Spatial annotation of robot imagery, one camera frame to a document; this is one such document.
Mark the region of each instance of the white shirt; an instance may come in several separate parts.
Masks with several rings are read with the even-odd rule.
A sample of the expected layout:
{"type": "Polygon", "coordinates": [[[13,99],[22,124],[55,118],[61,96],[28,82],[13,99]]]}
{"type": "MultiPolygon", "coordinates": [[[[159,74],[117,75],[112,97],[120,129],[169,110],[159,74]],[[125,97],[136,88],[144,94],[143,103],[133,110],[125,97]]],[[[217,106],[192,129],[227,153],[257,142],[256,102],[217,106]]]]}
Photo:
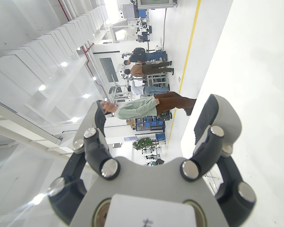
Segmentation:
{"type": "Polygon", "coordinates": [[[135,82],[134,82],[133,80],[130,80],[130,81],[129,81],[129,85],[131,86],[131,92],[132,92],[134,95],[141,95],[141,94],[144,94],[144,87],[143,87],[143,86],[136,87],[136,86],[135,86],[135,82]]]}

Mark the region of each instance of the jeans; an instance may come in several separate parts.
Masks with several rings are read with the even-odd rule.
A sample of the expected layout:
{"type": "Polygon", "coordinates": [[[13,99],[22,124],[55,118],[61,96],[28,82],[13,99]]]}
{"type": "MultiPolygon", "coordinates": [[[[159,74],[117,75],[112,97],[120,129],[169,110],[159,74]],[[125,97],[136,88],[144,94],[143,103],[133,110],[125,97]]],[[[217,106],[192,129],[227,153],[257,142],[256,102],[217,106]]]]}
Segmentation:
{"type": "Polygon", "coordinates": [[[166,54],[162,51],[156,51],[153,53],[145,53],[146,54],[146,60],[151,61],[159,58],[166,58],[166,54]]]}
{"type": "Polygon", "coordinates": [[[154,86],[148,86],[144,88],[144,94],[150,95],[150,94],[164,94],[169,92],[167,87],[154,87],[154,86]]]}

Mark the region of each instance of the floor marking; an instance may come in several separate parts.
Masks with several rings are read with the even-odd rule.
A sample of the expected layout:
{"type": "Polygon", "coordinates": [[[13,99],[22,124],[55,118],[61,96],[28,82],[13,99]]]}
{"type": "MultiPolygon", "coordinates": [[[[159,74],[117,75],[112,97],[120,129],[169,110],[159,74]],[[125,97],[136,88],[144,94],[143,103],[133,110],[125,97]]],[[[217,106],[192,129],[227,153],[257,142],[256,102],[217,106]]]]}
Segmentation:
{"type": "MultiPolygon", "coordinates": [[[[187,61],[188,61],[188,57],[189,57],[189,52],[191,51],[191,43],[192,43],[193,37],[194,37],[194,32],[195,32],[195,28],[196,28],[196,22],[197,22],[197,18],[198,18],[198,13],[199,13],[200,5],[201,5],[201,0],[198,0],[197,8],[196,8],[196,13],[195,13],[195,17],[194,17],[193,28],[192,28],[192,30],[191,30],[191,38],[190,38],[190,40],[189,40],[188,50],[187,50],[186,59],[185,59],[185,64],[184,64],[184,69],[183,69],[183,73],[182,73],[182,79],[181,79],[181,83],[180,83],[179,94],[181,93],[182,84],[183,84],[183,78],[184,78],[184,75],[185,75],[185,70],[186,70],[187,61]]],[[[165,158],[166,158],[166,156],[167,156],[169,141],[170,141],[170,137],[171,137],[171,132],[172,132],[172,130],[173,130],[173,123],[174,123],[174,121],[175,121],[176,112],[177,112],[177,109],[175,109],[175,113],[174,113],[174,115],[173,115],[173,122],[172,122],[172,124],[171,124],[170,134],[169,134],[168,143],[167,143],[167,147],[166,147],[165,158]]]]}

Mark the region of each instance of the potted plant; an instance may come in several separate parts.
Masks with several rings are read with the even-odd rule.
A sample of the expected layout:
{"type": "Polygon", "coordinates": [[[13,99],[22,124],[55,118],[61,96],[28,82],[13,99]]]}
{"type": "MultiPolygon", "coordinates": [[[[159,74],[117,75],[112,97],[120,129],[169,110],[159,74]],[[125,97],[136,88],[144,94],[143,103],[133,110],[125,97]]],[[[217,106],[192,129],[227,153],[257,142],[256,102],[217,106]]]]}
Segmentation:
{"type": "Polygon", "coordinates": [[[150,138],[142,138],[142,139],[139,139],[137,141],[135,141],[133,143],[133,147],[136,149],[136,150],[142,150],[143,148],[147,148],[147,147],[150,147],[152,145],[154,145],[155,143],[153,143],[153,141],[150,139],[150,138]]]}

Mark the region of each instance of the label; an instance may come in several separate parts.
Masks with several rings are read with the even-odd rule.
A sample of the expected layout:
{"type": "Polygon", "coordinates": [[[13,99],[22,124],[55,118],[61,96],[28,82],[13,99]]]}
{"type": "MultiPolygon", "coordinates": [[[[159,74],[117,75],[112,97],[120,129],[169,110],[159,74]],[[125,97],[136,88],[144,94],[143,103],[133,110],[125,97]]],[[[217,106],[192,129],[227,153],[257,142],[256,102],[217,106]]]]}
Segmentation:
{"type": "Polygon", "coordinates": [[[115,194],[105,227],[196,227],[192,206],[115,194]]]}

